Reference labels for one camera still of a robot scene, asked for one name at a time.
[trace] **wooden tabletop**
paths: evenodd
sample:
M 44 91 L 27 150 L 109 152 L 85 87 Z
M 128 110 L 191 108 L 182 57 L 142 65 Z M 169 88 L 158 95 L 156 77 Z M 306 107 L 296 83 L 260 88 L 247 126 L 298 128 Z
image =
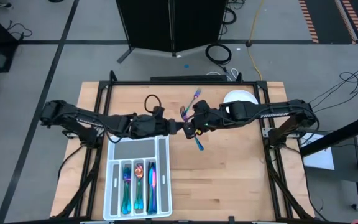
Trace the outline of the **wooden tabletop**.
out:
M 206 100 L 210 107 L 218 107 L 231 90 L 254 92 L 250 86 L 114 86 L 109 114 L 147 114 L 145 97 L 155 94 L 165 108 L 164 117 L 181 120 L 179 107 L 190 102 L 196 88 L 202 89 L 199 99 Z M 93 111 L 97 92 L 98 82 L 84 82 L 77 106 Z M 268 82 L 268 92 L 271 102 L 287 101 L 281 82 Z M 155 105 L 157 101 L 150 99 L 148 108 Z M 285 120 L 275 118 L 276 125 Z M 242 128 L 204 133 L 199 140 L 204 151 L 199 151 L 193 140 L 187 140 L 183 131 L 170 136 L 173 213 L 157 220 L 227 220 L 231 215 L 239 221 L 274 220 L 259 122 L 254 121 Z M 105 139 L 92 214 L 95 220 L 103 219 L 107 145 Z M 287 145 L 298 149 L 294 139 L 288 139 Z M 65 157 L 78 146 L 77 139 L 68 140 Z M 60 213 L 78 189 L 85 151 L 73 156 L 63 167 L 51 215 Z M 282 159 L 288 189 L 306 212 L 313 215 L 300 155 L 282 149 Z M 282 193 L 277 189 L 281 213 L 285 217 Z M 85 214 L 88 195 L 89 188 L 81 214 Z

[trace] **cutlery tray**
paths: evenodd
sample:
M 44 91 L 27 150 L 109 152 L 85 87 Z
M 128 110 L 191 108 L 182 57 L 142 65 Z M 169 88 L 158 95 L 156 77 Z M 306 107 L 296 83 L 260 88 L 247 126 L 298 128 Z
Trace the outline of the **cutlery tray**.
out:
M 149 194 L 149 163 L 154 162 L 157 171 L 157 213 L 148 214 Z M 142 178 L 143 209 L 135 210 L 137 177 L 135 166 L 142 164 L 144 175 Z M 123 214 L 121 205 L 124 195 L 123 170 L 131 168 L 131 182 L 129 196 L 131 198 L 131 212 Z M 133 140 L 123 138 L 119 143 L 109 141 L 108 159 L 106 164 L 106 185 L 104 190 L 103 218 L 105 220 L 129 220 L 137 218 L 168 217 L 172 214 L 171 178 L 169 167 L 169 137 L 157 136 L 152 138 Z

